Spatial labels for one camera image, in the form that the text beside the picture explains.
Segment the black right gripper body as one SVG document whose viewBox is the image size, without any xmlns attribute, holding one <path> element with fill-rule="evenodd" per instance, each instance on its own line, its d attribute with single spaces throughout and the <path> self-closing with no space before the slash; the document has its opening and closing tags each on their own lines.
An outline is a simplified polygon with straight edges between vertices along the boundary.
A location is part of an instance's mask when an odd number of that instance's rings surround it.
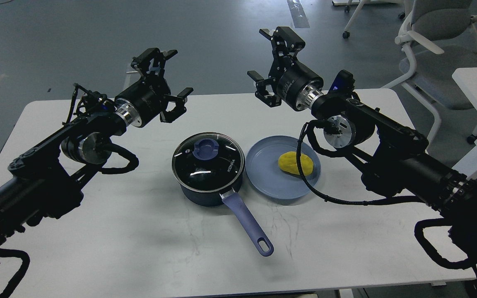
<svg viewBox="0 0 477 298">
<path fill-rule="evenodd" d="M 283 101 L 295 111 L 307 109 L 306 93 L 322 90 L 324 80 L 316 72 L 291 55 L 276 56 L 269 72 L 271 88 L 277 101 Z"/>
</svg>

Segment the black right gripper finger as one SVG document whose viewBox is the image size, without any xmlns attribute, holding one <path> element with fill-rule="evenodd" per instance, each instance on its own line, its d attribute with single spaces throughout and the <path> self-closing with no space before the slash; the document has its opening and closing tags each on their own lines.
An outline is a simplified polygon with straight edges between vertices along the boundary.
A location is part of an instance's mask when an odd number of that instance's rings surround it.
<svg viewBox="0 0 477 298">
<path fill-rule="evenodd" d="M 277 87 L 277 80 L 275 78 L 265 79 L 255 70 L 248 70 L 247 75 L 254 81 L 254 86 L 256 88 L 254 94 L 256 98 L 260 99 L 264 104 L 271 108 L 278 107 L 282 104 L 280 96 L 275 92 L 271 94 L 267 90 L 267 87 L 272 87 L 272 89 Z"/>
<path fill-rule="evenodd" d="M 297 62 L 297 54 L 305 48 L 306 42 L 288 26 L 278 26 L 273 31 L 259 29 L 271 43 L 273 62 Z"/>
</svg>

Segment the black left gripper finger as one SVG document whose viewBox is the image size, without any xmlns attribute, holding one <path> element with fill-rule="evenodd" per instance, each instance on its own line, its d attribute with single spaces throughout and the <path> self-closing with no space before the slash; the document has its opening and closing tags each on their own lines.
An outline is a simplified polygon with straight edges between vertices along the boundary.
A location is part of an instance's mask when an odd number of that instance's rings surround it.
<svg viewBox="0 0 477 298">
<path fill-rule="evenodd" d="M 178 54 L 178 50 L 160 51 L 159 48 L 148 48 L 142 54 L 134 57 L 131 68 L 138 72 L 141 77 L 157 76 L 164 77 L 166 61 Z"/>
<path fill-rule="evenodd" d="M 192 87 L 186 87 L 177 96 L 165 94 L 160 99 L 160 121 L 170 124 L 187 112 L 185 104 L 187 97 L 194 91 Z M 167 110 L 169 103 L 174 104 L 172 110 Z"/>
</svg>

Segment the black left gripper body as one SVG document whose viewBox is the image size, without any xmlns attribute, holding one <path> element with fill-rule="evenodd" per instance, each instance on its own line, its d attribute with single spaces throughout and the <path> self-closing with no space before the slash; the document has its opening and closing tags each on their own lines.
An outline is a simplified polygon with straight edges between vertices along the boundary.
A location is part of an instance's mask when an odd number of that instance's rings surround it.
<svg viewBox="0 0 477 298">
<path fill-rule="evenodd" d="M 174 121 L 174 110 L 167 110 L 172 97 L 164 78 L 165 63 L 164 58 L 131 62 L 131 68 L 140 74 L 140 79 L 114 98 L 115 113 L 126 126 L 142 128 L 157 116 L 164 123 Z"/>
</svg>

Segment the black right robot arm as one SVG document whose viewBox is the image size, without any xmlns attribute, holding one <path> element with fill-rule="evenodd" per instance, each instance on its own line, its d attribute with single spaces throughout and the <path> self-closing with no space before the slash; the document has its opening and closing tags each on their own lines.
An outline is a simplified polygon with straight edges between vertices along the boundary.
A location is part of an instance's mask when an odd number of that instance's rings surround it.
<svg viewBox="0 0 477 298">
<path fill-rule="evenodd" d="M 305 185 L 326 202 L 340 205 L 426 204 L 440 217 L 415 225 L 422 249 L 443 268 L 471 268 L 477 274 L 477 182 L 426 154 L 429 141 L 423 134 L 362 103 L 350 72 L 341 70 L 323 93 L 323 79 L 298 60 L 306 43 L 290 27 L 259 32 L 271 43 L 273 63 L 266 79 L 248 71 L 255 96 L 269 107 L 285 102 L 295 111 L 310 109 L 314 117 L 303 125 L 293 159 Z M 305 137 L 316 153 L 348 160 L 361 172 L 366 189 L 383 198 L 355 202 L 316 190 L 302 169 Z M 477 277 L 469 296 L 477 298 Z"/>
</svg>

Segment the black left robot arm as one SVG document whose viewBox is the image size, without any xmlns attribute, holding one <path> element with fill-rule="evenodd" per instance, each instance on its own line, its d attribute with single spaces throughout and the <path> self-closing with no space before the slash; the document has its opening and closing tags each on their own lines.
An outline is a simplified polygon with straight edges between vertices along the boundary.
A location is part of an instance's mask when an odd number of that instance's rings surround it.
<svg viewBox="0 0 477 298">
<path fill-rule="evenodd" d="M 28 253 L 2 244 L 15 232 L 23 233 L 25 225 L 36 226 L 45 217 L 59 219 L 81 205 L 82 189 L 95 174 L 135 170 L 137 156 L 114 144 L 112 136 L 121 136 L 128 126 L 144 127 L 157 116 L 171 123 L 187 111 L 193 89 L 173 96 L 164 77 L 166 62 L 177 52 L 148 48 L 134 57 L 130 65 L 140 78 L 114 99 L 74 84 L 61 128 L 8 165 L 12 179 L 0 187 L 0 259 L 18 258 L 21 265 L 1 298 L 11 296 L 30 264 Z"/>
</svg>

